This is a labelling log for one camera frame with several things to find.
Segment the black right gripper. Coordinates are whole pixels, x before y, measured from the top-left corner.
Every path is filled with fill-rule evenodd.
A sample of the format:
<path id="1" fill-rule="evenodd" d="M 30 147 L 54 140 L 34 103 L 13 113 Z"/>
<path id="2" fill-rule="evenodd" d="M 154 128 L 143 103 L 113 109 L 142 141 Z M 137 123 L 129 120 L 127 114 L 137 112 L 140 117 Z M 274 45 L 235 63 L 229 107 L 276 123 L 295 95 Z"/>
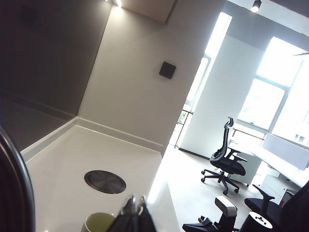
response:
<path id="1" fill-rule="evenodd" d="M 185 232 L 218 232 L 217 227 L 208 217 L 199 223 L 183 224 L 182 229 Z"/>

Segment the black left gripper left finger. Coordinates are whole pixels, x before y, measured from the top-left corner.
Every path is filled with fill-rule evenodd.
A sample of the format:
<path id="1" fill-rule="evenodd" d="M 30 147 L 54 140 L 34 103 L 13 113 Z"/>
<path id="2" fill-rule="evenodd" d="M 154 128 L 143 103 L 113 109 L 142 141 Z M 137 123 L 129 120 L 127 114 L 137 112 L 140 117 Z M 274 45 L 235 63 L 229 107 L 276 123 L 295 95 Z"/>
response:
<path id="1" fill-rule="evenodd" d="M 124 206 L 121 208 L 115 220 L 115 232 L 132 232 L 134 231 L 133 218 L 135 215 L 135 196 L 130 195 Z"/>

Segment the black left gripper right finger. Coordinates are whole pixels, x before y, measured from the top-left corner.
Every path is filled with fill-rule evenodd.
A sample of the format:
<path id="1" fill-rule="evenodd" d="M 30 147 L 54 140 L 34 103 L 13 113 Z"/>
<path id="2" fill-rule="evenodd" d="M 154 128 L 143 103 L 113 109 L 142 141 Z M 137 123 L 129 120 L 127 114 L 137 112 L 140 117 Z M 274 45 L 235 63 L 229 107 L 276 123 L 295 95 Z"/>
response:
<path id="1" fill-rule="evenodd" d="M 137 207 L 138 231 L 139 232 L 156 232 L 156 227 L 152 216 L 147 208 L 146 197 L 141 196 Z"/>

